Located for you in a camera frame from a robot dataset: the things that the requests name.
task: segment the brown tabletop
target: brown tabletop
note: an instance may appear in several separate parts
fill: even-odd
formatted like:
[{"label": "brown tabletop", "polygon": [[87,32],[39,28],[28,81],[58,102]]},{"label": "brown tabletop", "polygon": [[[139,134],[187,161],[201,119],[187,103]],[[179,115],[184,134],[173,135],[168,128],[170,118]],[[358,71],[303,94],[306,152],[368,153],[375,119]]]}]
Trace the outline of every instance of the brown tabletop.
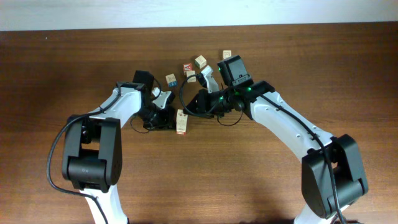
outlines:
[{"label": "brown tabletop", "polygon": [[[308,120],[358,142],[369,193],[343,212],[347,219],[396,223],[396,22],[0,32],[0,222],[93,223],[86,200],[46,180],[47,154],[66,119],[95,109],[135,70],[169,90],[166,75],[180,85],[183,63],[203,55],[214,68],[222,50],[242,56],[255,81],[269,82]],[[186,101],[201,88],[187,86]],[[178,97],[173,105],[182,108]],[[238,118],[233,112],[222,122]],[[247,117],[224,127],[189,116],[185,136],[125,125],[122,139],[118,189],[133,222],[267,222],[293,219],[304,205],[299,160]],[[53,179],[72,189],[61,175],[62,151],[63,141]]]}]

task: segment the robotic arm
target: robotic arm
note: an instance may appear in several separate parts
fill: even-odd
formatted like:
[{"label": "robotic arm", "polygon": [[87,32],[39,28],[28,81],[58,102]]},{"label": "robotic arm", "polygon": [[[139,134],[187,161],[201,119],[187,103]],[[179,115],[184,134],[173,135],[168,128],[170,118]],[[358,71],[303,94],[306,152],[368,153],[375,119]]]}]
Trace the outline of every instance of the robotic arm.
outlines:
[{"label": "robotic arm", "polygon": [[[219,90],[211,75],[213,70],[207,66],[196,75],[207,90],[200,90],[187,106],[182,101],[183,83],[180,99],[184,112],[212,118],[222,117],[233,109],[242,111],[270,129],[293,151],[302,162],[302,193],[307,203],[295,224],[331,223],[336,212],[346,209],[368,191],[354,139],[347,134],[334,137],[293,110],[270,84],[254,83],[240,56],[219,62],[218,70],[227,89]],[[332,162],[337,162],[334,169]]]},{"label": "robotic arm", "polygon": [[[157,97],[150,99],[153,82],[149,72],[137,71],[132,83],[118,85],[99,108],[89,113],[91,116],[67,129],[62,175],[80,193],[92,196],[86,199],[97,224],[106,223],[105,218],[108,223],[129,222],[117,189],[123,163],[121,128],[128,119],[137,114],[148,131],[175,130],[175,109],[169,105],[174,94],[157,89]],[[84,149],[93,141],[99,142],[99,151]]]}]

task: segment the robotic hand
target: robotic hand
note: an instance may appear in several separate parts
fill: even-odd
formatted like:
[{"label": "robotic hand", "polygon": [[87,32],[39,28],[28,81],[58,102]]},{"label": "robotic hand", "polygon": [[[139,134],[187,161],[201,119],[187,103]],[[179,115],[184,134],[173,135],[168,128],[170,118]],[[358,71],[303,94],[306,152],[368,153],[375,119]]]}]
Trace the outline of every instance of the robotic hand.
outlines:
[{"label": "robotic hand", "polygon": [[[156,89],[150,99],[153,82],[149,72],[136,71],[132,83],[117,83],[112,95],[97,109],[83,115],[72,115],[59,132],[47,161],[50,185],[64,193],[86,197],[95,223],[129,223],[121,208],[117,182],[122,169],[121,128],[136,114],[148,131],[175,130],[175,109],[170,106],[174,94]],[[79,192],[61,189],[51,179],[53,150],[65,135],[62,175]],[[99,151],[84,149],[85,144],[99,142]]]},{"label": "robotic hand", "polygon": [[[293,110],[265,81],[254,83],[240,56],[218,63],[226,89],[220,90],[208,65],[201,74],[182,83],[180,100],[186,114],[202,118],[222,117],[242,111],[270,129],[302,163],[302,194],[306,205],[295,224],[331,223],[341,211],[368,192],[361,155],[354,139],[334,137]],[[182,100],[183,86],[196,76],[202,89],[188,104]],[[331,163],[337,163],[333,169]]]}]

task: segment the tan surface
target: tan surface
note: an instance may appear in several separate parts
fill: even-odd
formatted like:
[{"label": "tan surface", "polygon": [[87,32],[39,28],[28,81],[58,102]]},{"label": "tan surface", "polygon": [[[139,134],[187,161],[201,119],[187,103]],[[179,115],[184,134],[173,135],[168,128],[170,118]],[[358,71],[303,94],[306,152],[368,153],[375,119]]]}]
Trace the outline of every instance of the tan surface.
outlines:
[{"label": "tan surface", "polygon": [[[53,190],[45,178],[65,120],[96,108],[135,70],[151,71],[168,89],[165,76],[174,73],[180,85],[183,63],[203,55],[215,67],[227,49],[317,126],[357,140],[370,191],[344,214],[395,223],[397,31],[398,23],[2,32],[0,222],[93,223],[85,200]],[[187,85],[188,101],[200,86]],[[181,108],[178,98],[173,105]],[[227,128],[189,117],[187,131],[123,128],[118,188],[132,221],[237,223],[300,213],[300,163],[266,128],[247,118]],[[60,171],[62,144],[52,175],[70,189]]]}]

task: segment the white background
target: white background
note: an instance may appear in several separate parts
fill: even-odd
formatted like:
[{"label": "white background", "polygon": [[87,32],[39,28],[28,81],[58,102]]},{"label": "white background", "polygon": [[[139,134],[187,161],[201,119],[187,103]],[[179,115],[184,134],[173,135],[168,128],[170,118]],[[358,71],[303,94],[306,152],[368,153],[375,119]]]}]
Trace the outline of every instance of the white background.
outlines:
[{"label": "white background", "polygon": [[0,30],[397,20],[398,0],[0,0]]}]

